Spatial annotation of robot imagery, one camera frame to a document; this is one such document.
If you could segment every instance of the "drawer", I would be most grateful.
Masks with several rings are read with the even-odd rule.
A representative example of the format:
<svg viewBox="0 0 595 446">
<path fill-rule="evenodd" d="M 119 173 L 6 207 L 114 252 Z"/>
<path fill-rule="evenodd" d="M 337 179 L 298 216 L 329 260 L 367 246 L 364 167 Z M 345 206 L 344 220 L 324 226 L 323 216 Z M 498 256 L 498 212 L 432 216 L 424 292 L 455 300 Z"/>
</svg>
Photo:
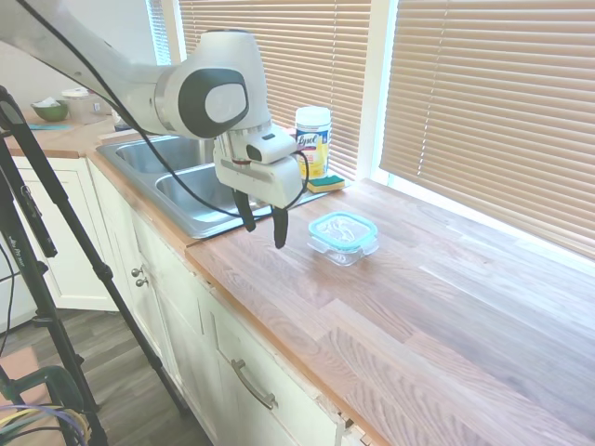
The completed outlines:
<svg viewBox="0 0 595 446">
<path fill-rule="evenodd" d="M 298 384 L 298 375 L 293 372 L 295 377 L 290 376 L 279 365 L 280 355 L 271 352 L 272 346 L 264 348 L 234 315 L 213 300 L 211 315 L 218 353 L 230 366 L 236 363 L 236 369 L 237 362 L 243 362 L 240 374 L 258 394 L 274 395 L 271 416 L 302 446 L 339 446 L 343 420 L 338 415 L 335 420 L 331 418 L 304 390 L 311 384 Z"/>
</svg>

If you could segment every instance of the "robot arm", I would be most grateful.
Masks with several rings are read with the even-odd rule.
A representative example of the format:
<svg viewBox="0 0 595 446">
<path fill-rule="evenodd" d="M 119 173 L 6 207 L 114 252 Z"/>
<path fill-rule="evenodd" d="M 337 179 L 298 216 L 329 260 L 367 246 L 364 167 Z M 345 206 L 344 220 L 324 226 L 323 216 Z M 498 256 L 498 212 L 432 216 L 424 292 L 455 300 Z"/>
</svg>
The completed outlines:
<svg viewBox="0 0 595 446">
<path fill-rule="evenodd" d="M 196 51 L 182 63 L 142 65 L 90 32 L 60 0 L 27 3 L 85 55 L 144 130 L 217 137 L 216 173 L 234 190 L 246 228 L 255 227 L 250 194 L 273 207 L 275 243 L 283 246 L 286 207 L 302 190 L 298 163 L 289 156 L 296 143 L 271 123 L 264 69 L 251 33 L 204 33 Z M 0 40 L 112 101 L 81 60 L 17 0 L 0 2 Z"/>
</svg>

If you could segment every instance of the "drawer handle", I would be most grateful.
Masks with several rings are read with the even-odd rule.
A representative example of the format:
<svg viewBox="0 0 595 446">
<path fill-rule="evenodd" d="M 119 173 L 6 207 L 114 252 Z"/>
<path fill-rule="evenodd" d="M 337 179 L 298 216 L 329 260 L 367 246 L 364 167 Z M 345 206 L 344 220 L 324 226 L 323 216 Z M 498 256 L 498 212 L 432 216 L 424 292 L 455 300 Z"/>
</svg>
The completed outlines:
<svg viewBox="0 0 595 446">
<path fill-rule="evenodd" d="M 240 378 L 240 381 L 242 381 L 244 387 L 248 389 L 248 392 L 250 392 L 260 404 L 272 411 L 272 405 L 275 402 L 275 396 L 272 393 L 269 395 L 262 395 L 256 390 L 254 386 L 252 386 L 252 383 L 248 381 L 248 379 L 244 376 L 244 372 L 242 372 L 242 368 L 245 367 L 244 360 L 231 360 L 231 367 L 233 367 L 233 371 L 238 375 L 238 378 Z"/>
</svg>

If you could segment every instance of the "lysol wipes canister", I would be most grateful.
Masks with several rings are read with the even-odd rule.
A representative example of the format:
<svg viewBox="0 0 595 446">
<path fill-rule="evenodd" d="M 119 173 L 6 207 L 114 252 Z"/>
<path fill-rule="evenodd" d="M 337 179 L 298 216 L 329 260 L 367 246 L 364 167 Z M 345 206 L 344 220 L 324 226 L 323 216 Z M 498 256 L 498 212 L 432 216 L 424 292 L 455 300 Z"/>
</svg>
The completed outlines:
<svg viewBox="0 0 595 446">
<path fill-rule="evenodd" d="M 331 138 L 331 111 L 326 107 L 302 107 L 296 110 L 297 149 L 308 158 L 310 179 L 324 178 L 328 173 L 328 144 Z M 301 177 L 306 165 L 298 157 Z"/>
</svg>

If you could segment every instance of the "yellow label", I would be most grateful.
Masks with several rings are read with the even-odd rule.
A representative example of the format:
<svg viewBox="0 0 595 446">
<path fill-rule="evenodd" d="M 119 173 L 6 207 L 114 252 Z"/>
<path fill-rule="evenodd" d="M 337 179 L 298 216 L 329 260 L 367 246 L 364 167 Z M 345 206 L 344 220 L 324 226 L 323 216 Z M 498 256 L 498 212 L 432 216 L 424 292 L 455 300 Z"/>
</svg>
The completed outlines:
<svg viewBox="0 0 595 446">
<path fill-rule="evenodd" d="M 320 132 L 304 132 L 297 129 L 297 148 L 308 159 L 310 179 L 324 178 L 328 172 L 328 130 Z M 301 177 L 306 178 L 306 165 L 300 157 Z"/>
</svg>

